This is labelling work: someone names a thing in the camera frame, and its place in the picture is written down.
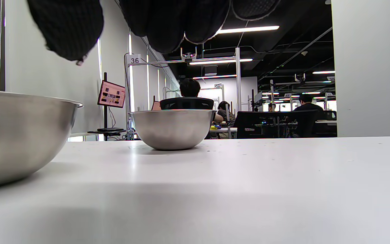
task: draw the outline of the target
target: black ceiling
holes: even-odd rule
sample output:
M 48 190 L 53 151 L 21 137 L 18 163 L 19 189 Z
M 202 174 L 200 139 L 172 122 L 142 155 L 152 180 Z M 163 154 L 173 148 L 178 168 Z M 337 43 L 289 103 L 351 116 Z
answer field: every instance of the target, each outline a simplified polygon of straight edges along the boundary
M 242 62 L 242 77 L 257 76 L 259 91 L 269 90 L 269 82 L 274 81 L 275 90 L 281 93 L 299 91 L 334 91 L 334 83 L 311 83 L 325 81 L 326 76 L 313 75 L 313 71 L 334 70 L 333 34 L 331 5 L 325 0 L 288 0 L 281 1 L 277 9 L 268 17 L 257 21 L 243 21 L 229 14 L 222 29 L 244 27 L 274 26 L 276 31 L 258 31 L 234 34 L 219 34 L 203 45 L 194 45 L 183 41 L 183 53 L 194 53 L 198 49 L 198 58 L 230 57 L 235 47 L 240 47 L 241 58 L 254 61 Z M 326 33 L 305 49 L 302 48 Z M 164 55 L 167 60 L 179 60 L 180 50 Z M 185 63 L 170 65 L 177 78 L 203 76 L 200 65 Z M 218 75 L 235 74 L 234 64 L 218 66 Z M 295 82 L 294 74 L 306 74 L 305 85 L 281 83 Z

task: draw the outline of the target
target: black hair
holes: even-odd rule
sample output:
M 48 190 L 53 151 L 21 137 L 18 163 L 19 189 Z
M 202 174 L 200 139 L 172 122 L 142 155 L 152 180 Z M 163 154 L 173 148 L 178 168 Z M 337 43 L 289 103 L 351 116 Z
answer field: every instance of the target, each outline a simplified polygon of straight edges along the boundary
M 312 96 L 308 94 L 302 94 L 299 96 L 299 101 L 302 102 L 312 102 Z
M 222 101 L 219 103 L 218 108 L 226 110 L 226 105 L 228 104 L 228 109 L 231 111 L 230 104 L 228 102 Z
M 180 93 L 184 97 L 197 97 L 201 86 L 194 79 L 184 79 L 180 82 Z

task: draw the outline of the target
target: ceiling light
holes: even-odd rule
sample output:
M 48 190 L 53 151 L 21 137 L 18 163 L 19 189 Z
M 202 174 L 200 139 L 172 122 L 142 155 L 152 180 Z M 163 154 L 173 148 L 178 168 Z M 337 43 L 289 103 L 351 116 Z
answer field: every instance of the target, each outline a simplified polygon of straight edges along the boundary
M 249 31 L 271 31 L 279 29 L 279 26 L 262 26 L 262 27 L 250 27 L 250 28 L 239 28 L 239 29 L 220 29 L 216 34 L 224 33 L 237 33 L 237 32 L 249 32 Z
M 315 75 L 320 75 L 320 74 L 335 74 L 335 71 L 332 70 L 332 71 L 315 71 L 313 72 L 313 74 Z
M 224 78 L 224 77 L 236 77 L 237 75 L 226 75 L 226 76 L 203 76 L 203 77 L 193 77 L 193 79 L 210 79 L 210 78 Z
M 240 62 L 250 62 L 252 60 L 253 59 L 241 59 Z M 236 60 L 217 60 L 217 61 L 204 61 L 204 62 L 190 62 L 189 65 L 229 63 L 229 62 L 236 62 Z

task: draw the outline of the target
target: desk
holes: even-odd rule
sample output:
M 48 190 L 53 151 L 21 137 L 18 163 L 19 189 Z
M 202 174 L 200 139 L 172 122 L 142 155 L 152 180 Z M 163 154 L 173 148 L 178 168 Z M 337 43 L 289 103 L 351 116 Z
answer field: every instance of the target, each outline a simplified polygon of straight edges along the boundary
M 390 243 L 390 137 L 68 142 L 0 187 L 7 243 Z
M 231 130 L 231 135 L 232 135 L 232 138 L 236 138 L 236 134 L 237 134 L 237 128 L 230 128 Z M 220 128 L 220 129 L 216 129 L 216 130 L 210 130 L 210 133 L 216 133 L 216 134 L 219 134 L 219 133 L 227 133 L 228 134 L 228 127 L 224 127 L 224 128 Z
M 318 120 L 316 121 L 316 124 L 335 124 L 336 120 Z

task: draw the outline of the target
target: bowl rim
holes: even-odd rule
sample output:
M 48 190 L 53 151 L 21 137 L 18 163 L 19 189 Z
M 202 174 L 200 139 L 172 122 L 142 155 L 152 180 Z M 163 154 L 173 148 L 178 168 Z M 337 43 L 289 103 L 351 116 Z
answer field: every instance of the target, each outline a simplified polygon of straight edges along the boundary
M 28 95 L 28 94 L 22 94 L 22 93 L 11 93 L 11 92 L 9 92 L 9 91 L 0 91 L 0 94 L 1 94 L 1 95 L 8 95 L 8 96 L 15 96 L 15 97 L 27 96 L 27 97 L 37 97 L 37 98 L 45 98 L 45 99 L 56 99 L 56 100 L 59 100 L 59 101 L 61 101 L 61 102 L 73 103 L 73 104 L 77 105 L 78 108 L 82 108 L 82 107 L 84 106 L 84 104 L 81 103 L 81 102 L 77 102 L 77 101 L 70 100 L 70 99 L 58 98 L 58 97 L 51 97 L 51 96 L 36 96 L 36 95 Z
M 146 111 L 136 111 L 131 114 L 140 114 L 140 113 L 178 113 L 184 111 L 215 111 L 212 109 L 166 109 L 166 110 L 146 110 Z

